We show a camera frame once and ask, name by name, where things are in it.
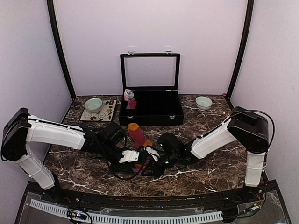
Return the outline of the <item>magenta striped sock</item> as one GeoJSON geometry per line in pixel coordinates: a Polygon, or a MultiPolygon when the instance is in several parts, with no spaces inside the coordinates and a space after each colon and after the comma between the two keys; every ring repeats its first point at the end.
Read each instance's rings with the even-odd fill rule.
{"type": "Polygon", "coordinates": [[[146,175],[145,169],[146,166],[152,161],[152,157],[150,154],[148,154],[148,148],[146,148],[146,150],[144,150],[144,148],[153,146],[153,143],[145,137],[137,123],[130,123],[128,125],[128,133],[135,143],[136,151],[140,152],[140,155],[147,156],[145,165],[140,173],[141,175],[146,175]]]}

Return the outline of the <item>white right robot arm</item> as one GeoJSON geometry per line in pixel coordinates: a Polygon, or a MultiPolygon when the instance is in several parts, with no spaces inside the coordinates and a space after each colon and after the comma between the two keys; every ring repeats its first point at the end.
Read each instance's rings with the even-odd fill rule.
{"type": "Polygon", "coordinates": [[[165,155],[150,163],[151,175],[160,177],[166,169],[177,163],[197,163],[219,148],[238,141],[247,150],[245,187],[239,191],[238,198],[247,203],[256,196],[255,187],[260,183],[266,155],[274,139],[273,136],[269,136],[269,123],[273,122],[272,117],[263,111],[246,110],[237,106],[213,130],[186,144],[174,134],[164,133],[158,138],[157,143],[165,155]]]}

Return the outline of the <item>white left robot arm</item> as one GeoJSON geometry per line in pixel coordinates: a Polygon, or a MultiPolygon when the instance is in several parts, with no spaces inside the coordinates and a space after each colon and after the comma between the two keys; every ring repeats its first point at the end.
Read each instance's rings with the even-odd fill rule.
{"type": "Polygon", "coordinates": [[[21,108],[3,129],[0,157],[15,162],[30,178],[33,178],[55,203],[63,203],[66,193],[60,189],[58,178],[34,155],[31,142],[64,146],[75,150],[99,154],[112,174],[120,179],[118,172],[137,171],[129,179],[141,173],[146,164],[147,153],[119,147],[126,141],[124,130],[112,122],[105,128],[71,126],[40,119],[21,108]]]}

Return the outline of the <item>green ceramic bowl on plate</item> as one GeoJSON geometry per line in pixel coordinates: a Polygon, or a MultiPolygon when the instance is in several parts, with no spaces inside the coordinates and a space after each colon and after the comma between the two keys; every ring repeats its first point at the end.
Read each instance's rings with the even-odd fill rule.
{"type": "Polygon", "coordinates": [[[88,113],[98,113],[103,101],[100,98],[92,98],[85,102],[84,108],[88,113]]]}

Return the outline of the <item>magenta purple rolled sock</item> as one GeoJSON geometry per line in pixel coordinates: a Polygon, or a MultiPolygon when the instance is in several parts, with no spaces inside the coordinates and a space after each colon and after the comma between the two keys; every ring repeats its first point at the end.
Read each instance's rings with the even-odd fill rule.
{"type": "Polygon", "coordinates": [[[135,109],[137,105],[137,101],[135,98],[128,98],[128,104],[126,109],[135,109]]]}

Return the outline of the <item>pink white rolled sock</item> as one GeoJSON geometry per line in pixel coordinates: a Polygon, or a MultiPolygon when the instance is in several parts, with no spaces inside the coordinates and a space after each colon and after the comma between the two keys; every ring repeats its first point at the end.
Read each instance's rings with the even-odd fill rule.
{"type": "Polygon", "coordinates": [[[124,90],[124,100],[129,101],[129,99],[134,98],[134,92],[130,89],[125,89],[124,90]]]}

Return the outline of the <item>green bowl at right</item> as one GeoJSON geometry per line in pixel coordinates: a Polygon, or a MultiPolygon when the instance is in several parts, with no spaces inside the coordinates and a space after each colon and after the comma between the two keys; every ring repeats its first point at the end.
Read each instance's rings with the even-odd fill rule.
{"type": "Polygon", "coordinates": [[[208,97],[204,97],[204,96],[199,96],[195,99],[195,103],[196,106],[201,110],[201,111],[205,111],[207,109],[209,109],[213,102],[210,98],[208,97]]]}

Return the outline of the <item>black compartment storage box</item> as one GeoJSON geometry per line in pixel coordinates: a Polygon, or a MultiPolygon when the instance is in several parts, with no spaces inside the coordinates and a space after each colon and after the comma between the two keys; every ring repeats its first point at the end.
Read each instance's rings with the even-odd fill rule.
{"type": "Polygon", "coordinates": [[[184,113],[178,95],[179,53],[127,53],[120,55],[123,94],[121,126],[179,126],[184,113]],[[134,92],[135,109],[126,109],[124,90],[134,92]]]}

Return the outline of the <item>white perforated front rail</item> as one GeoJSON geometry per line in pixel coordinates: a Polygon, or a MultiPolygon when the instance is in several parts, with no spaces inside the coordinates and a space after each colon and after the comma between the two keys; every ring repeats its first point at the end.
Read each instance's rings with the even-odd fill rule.
{"type": "Polygon", "coordinates": [[[182,216],[130,216],[128,212],[120,215],[83,212],[36,199],[31,199],[29,205],[48,214],[65,218],[75,224],[205,224],[223,220],[221,211],[182,216]]]}

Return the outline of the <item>black left corner post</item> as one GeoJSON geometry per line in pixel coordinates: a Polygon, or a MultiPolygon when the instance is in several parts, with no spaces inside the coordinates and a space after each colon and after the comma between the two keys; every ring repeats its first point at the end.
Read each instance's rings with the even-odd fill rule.
{"type": "Polygon", "coordinates": [[[63,72],[63,76],[68,88],[68,92],[70,94],[70,97],[72,100],[74,100],[77,96],[71,81],[71,76],[69,73],[69,70],[67,68],[67,63],[66,63],[66,59],[64,56],[64,51],[63,51],[63,46],[61,43],[61,39],[60,39],[60,33],[58,30],[58,24],[57,24],[57,19],[56,19],[56,13],[55,13],[55,9],[54,9],[54,1],[53,0],[46,0],[47,2],[47,8],[48,8],[48,14],[49,14],[49,19],[50,19],[50,25],[51,25],[51,30],[52,30],[52,34],[53,34],[53,38],[54,38],[54,43],[56,46],[56,51],[57,51],[57,55],[58,55],[58,59],[60,62],[60,66],[63,72]]]}

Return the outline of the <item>black corner post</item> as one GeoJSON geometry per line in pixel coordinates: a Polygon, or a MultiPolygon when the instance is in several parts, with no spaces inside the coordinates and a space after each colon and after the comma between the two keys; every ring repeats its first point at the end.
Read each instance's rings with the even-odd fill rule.
{"type": "Polygon", "coordinates": [[[70,94],[70,97],[72,100],[74,100],[77,96],[71,81],[71,76],[69,73],[69,70],[67,68],[67,63],[66,63],[66,59],[64,56],[64,51],[63,51],[63,46],[61,43],[61,39],[60,39],[60,33],[58,30],[58,24],[57,24],[57,19],[56,19],[56,13],[55,13],[55,9],[54,9],[54,1],[53,0],[46,0],[47,2],[47,8],[48,8],[48,14],[49,14],[49,19],[50,19],[50,25],[51,25],[51,30],[52,30],[52,34],[53,34],[53,38],[54,38],[54,43],[56,46],[56,51],[57,51],[57,55],[58,55],[58,59],[60,62],[60,66],[63,72],[63,76],[68,88],[68,92],[70,94]]]}
{"type": "Polygon", "coordinates": [[[246,49],[246,44],[247,44],[247,39],[249,35],[249,29],[250,29],[250,24],[251,24],[251,19],[252,19],[252,14],[253,14],[253,8],[254,8],[254,0],[248,0],[247,1],[247,7],[246,7],[246,14],[245,14],[245,19],[244,19],[244,25],[242,29],[242,36],[241,36],[241,41],[238,49],[238,54],[237,58],[235,61],[235,66],[233,69],[232,77],[228,86],[228,90],[226,93],[226,100],[229,101],[232,97],[238,75],[240,72],[243,56],[245,53],[246,49]]]}

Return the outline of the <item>black right corner post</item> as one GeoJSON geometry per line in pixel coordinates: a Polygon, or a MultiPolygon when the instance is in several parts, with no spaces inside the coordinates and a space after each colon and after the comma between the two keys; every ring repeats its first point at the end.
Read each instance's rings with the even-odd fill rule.
{"type": "Polygon", "coordinates": [[[253,14],[253,8],[254,8],[254,0],[248,0],[247,1],[247,7],[246,7],[246,14],[245,14],[245,19],[244,19],[244,25],[242,29],[242,36],[241,36],[241,41],[238,49],[238,54],[237,58],[235,61],[235,66],[233,69],[232,77],[228,86],[228,90],[226,93],[226,100],[229,101],[232,97],[238,75],[240,72],[243,56],[245,53],[246,49],[246,44],[247,44],[247,39],[249,35],[249,29],[250,29],[250,24],[251,24],[251,19],[252,19],[252,14],[253,14]]]}

